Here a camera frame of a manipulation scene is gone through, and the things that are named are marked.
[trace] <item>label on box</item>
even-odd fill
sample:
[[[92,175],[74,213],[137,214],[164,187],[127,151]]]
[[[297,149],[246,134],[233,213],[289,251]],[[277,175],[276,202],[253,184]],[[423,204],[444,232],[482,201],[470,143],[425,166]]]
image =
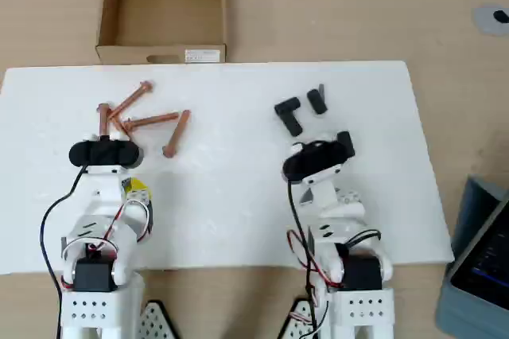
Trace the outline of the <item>label on box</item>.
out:
[[[219,63],[220,61],[220,50],[185,50],[185,63]]]

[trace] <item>black cable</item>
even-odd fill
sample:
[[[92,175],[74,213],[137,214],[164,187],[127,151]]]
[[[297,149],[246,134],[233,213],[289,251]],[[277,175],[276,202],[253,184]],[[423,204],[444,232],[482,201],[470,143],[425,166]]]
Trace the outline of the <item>black cable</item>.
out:
[[[308,294],[309,300],[309,310],[311,313],[311,324],[313,325],[313,332],[317,330],[317,317],[315,316],[315,305],[312,296],[312,288],[311,285],[311,255],[309,254],[308,241],[305,238],[304,229],[302,228],[301,221],[299,220],[299,216],[297,214],[297,210],[295,209],[295,204],[293,202],[292,196],[292,184],[288,181],[288,200],[289,206],[292,209],[293,219],[295,220],[295,224],[297,225],[297,229],[299,234],[301,235],[302,246],[305,250],[305,257],[307,260],[307,266],[305,268],[305,291]]]
[[[72,184],[71,190],[69,193],[67,193],[65,196],[59,198],[55,202],[51,204],[51,206],[48,208],[44,216],[42,217],[41,222],[41,231],[39,233],[39,241],[41,244],[41,251],[42,256],[45,258],[46,267],[48,268],[49,275],[51,276],[51,279],[53,280],[53,284],[56,288],[56,293],[58,294],[58,320],[57,320],[57,327],[56,327],[56,339],[60,339],[61,336],[61,330],[60,327],[60,320],[62,316],[62,290],[60,289],[60,284],[58,283],[58,280],[56,279],[55,271],[53,270],[51,263],[49,262],[48,253],[46,252],[46,246],[45,246],[45,226],[46,226],[46,220],[48,219],[49,213],[62,201],[67,200],[76,190],[76,187],[78,186],[78,183],[80,182],[81,176],[83,176],[83,173],[87,170],[88,166],[83,166],[76,176],[76,179],[74,180],[74,183]]]
[[[325,317],[327,316],[327,312],[328,312],[328,301],[327,301],[327,305],[325,306],[325,311],[324,311],[324,316],[322,317],[320,323],[318,324],[318,327],[316,327],[313,331],[311,331],[310,333],[305,333],[304,335],[301,335],[299,337],[299,339],[302,339],[303,337],[308,337],[309,335],[313,335],[315,333],[318,333],[318,330],[321,328],[321,326],[324,324],[324,321],[325,321]]]
[[[382,233],[380,232],[380,230],[367,229],[362,232],[359,232],[355,234],[353,237],[351,237],[347,242],[345,242],[344,245],[347,247],[347,249],[351,249],[357,244],[360,244],[361,242],[373,237],[377,237],[380,241],[382,239]]]

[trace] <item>wooden desk surface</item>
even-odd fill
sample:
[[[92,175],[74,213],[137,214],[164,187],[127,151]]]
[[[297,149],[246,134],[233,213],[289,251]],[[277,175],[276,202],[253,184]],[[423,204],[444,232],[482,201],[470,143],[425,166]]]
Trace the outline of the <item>wooden desk surface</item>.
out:
[[[229,61],[407,62],[451,231],[469,173],[509,185],[509,39],[481,35],[471,21],[472,8],[509,0],[228,1]],[[97,64],[98,3],[0,0],[0,71]],[[433,322],[443,271],[396,268],[397,338],[446,337]],[[152,271],[146,280],[148,297],[165,301],[181,337],[230,339],[275,338],[304,277],[244,268]],[[0,277],[0,294],[3,336],[54,337],[47,275]]]

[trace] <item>copper bolt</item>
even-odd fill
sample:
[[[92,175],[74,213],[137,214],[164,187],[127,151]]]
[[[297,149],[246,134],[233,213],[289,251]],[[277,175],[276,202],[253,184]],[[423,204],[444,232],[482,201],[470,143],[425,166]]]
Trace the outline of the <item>copper bolt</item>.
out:
[[[101,103],[97,107],[97,112],[100,115],[99,122],[99,136],[108,136],[108,114],[111,111],[108,103]]]
[[[190,110],[182,112],[181,119],[178,121],[177,127],[175,127],[172,138],[169,140],[168,144],[162,147],[162,154],[164,154],[166,158],[172,158],[177,154],[177,144],[184,133],[189,116],[191,116]]]
[[[126,128],[124,128],[122,123],[119,121],[119,118],[113,118],[113,119],[110,119],[110,121],[113,123],[115,128],[117,130],[119,130],[120,132],[122,132],[123,134],[125,134],[129,138],[129,140],[133,139],[133,136],[130,134],[129,131],[126,130]]]
[[[118,107],[116,107],[111,113],[110,113],[110,120],[113,120],[117,116],[119,116],[120,112],[124,111],[126,108],[128,108],[132,103],[134,103],[140,96],[142,96],[146,92],[152,91],[153,85],[150,82],[141,82],[140,88],[133,92],[126,100],[120,103]]]
[[[164,115],[158,115],[158,116],[152,116],[150,118],[144,118],[144,119],[135,119],[131,120],[128,119],[126,122],[123,123],[124,128],[131,132],[135,128],[148,126],[149,124],[155,124],[155,123],[163,123],[163,122],[169,122],[170,120],[178,119],[178,112],[171,112],[169,114]]]

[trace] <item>cardboard box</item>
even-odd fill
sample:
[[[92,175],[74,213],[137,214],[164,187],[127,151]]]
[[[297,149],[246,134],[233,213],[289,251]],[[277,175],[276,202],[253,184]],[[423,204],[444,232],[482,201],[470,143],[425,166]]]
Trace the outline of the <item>cardboard box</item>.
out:
[[[103,64],[224,62],[225,0],[103,0]]]

